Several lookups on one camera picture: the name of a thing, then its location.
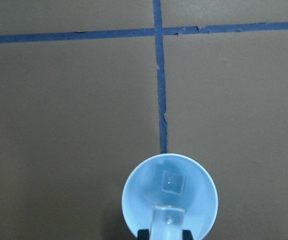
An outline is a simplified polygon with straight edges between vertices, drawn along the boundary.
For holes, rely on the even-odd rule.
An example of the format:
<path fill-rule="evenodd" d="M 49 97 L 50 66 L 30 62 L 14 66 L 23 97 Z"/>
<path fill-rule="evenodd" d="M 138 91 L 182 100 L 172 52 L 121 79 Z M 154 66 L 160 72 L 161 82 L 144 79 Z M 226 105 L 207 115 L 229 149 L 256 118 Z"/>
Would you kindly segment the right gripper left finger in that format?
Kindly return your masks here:
<path fill-rule="evenodd" d="M 150 239 L 150 231 L 149 229 L 139 229 L 137 231 L 137 240 L 149 240 Z"/>

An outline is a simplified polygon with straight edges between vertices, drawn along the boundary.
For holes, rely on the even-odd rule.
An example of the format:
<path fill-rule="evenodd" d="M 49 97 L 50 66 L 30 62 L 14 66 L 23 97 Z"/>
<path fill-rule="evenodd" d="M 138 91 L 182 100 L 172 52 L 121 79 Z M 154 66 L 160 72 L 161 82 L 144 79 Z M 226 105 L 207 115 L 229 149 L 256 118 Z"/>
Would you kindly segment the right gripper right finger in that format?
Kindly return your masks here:
<path fill-rule="evenodd" d="M 193 235 L 190 230 L 184 229 L 182 231 L 182 239 L 183 240 L 193 240 Z"/>

